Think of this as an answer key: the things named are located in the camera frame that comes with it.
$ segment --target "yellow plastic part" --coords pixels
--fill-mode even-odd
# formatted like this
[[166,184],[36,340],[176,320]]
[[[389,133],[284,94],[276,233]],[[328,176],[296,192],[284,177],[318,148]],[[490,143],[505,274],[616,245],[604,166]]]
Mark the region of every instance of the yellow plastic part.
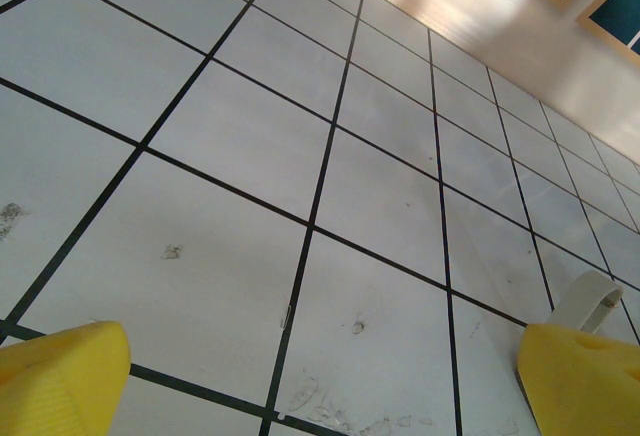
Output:
[[0,435],[107,434],[129,367],[112,322],[0,349]]
[[640,435],[640,346],[529,325],[518,373],[543,436]]

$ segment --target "blue panel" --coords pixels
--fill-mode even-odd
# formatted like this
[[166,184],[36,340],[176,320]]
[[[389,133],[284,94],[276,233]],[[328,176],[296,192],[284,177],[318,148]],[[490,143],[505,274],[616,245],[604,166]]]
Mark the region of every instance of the blue panel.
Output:
[[606,0],[591,15],[591,20],[629,44],[640,30],[640,0]]

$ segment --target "smudge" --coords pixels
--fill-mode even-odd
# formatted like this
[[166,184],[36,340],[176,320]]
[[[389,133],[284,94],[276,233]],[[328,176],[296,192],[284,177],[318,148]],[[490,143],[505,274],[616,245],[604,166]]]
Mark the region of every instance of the smudge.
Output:
[[401,418],[398,418],[398,426],[402,428],[410,428],[411,416],[402,416]]
[[4,240],[13,229],[16,219],[27,214],[16,203],[7,204],[0,210],[0,241]]
[[167,246],[160,256],[162,259],[179,259],[182,254],[182,250],[184,248],[182,246]]
[[358,433],[359,436],[391,436],[391,422],[389,418],[373,423]]
[[513,436],[514,434],[518,434],[520,432],[520,430],[518,429],[518,425],[511,418],[507,419],[505,423],[496,431],[500,436]]
[[364,322],[356,321],[355,323],[353,323],[353,328],[351,328],[351,332],[353,334],[360,334],[362,331],[364,331],[364,327],[365,327]]
[[291,404],[289,404],[289,411],[296,411],[307,404],[317,390],[318,380],[316,378],[307,378],[302,388],[293,395]]
[[480,323],[476,323],[476,327],[473,328],[473,331],[471,332],[471,334],[469,335],[469,339],[473,338],[473,335],[476,334],[478,332],[478,330],[480,329]]

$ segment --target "white plastic part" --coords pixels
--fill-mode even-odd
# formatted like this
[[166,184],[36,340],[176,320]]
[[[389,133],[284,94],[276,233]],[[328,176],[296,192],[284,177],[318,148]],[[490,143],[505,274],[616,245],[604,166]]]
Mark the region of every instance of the white plastic part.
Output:
[[571,283],[547,323],[595,333],[620,298],[620,286],[597,271],[588,271]]

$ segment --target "tiled floor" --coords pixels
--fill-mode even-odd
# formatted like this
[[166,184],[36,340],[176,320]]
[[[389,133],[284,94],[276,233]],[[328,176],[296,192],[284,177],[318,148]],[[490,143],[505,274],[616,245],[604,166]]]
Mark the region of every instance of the tiled floor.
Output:
[[638,167],[384,0],[0,4],[0,329],[121,321],[112,434],[536,435],[594,268],[638,343]]

